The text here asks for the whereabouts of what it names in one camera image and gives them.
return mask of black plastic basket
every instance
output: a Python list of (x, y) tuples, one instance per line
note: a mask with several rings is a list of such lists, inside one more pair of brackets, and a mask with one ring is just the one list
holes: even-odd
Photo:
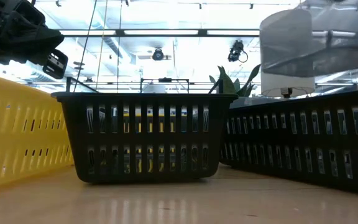
[(358, 91), (230, 109), (221, 162), (358, 191)]
[(219, 164), (236, 95), (54, 93), (84, 182), (192, 179)]

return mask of yellow plastic basket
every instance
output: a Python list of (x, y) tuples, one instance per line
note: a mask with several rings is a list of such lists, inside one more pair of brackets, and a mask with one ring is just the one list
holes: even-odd
[(0, 185), (72, 163), (61, 104), (0, 78)]

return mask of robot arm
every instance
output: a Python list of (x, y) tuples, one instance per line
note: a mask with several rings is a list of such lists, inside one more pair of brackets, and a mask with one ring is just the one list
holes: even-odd
[(51, 77), (64, 76), (68, 58), (55, 49), (64, 36), (45, 25), (45, 16), (27, 0), (0, 0), (0, 63), (30, 61)]

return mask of wooden floor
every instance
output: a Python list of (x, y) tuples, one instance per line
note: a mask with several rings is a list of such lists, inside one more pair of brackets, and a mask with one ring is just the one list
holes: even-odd
[(186, 184), (96, 186), (69, 168), (1, 188), (0, 223), (358, 223), (358, 195), (226, 166)]

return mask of plastic basket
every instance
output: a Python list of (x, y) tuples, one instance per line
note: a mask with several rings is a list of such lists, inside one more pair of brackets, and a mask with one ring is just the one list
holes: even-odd
[(229, 110), (221, 162), (358, 191), (358, 91)]
[(0, 185), (72, 163), (60, 104), (0, 78)]
[(84, 182), (213, 175), (236, 95), (54, 93)]

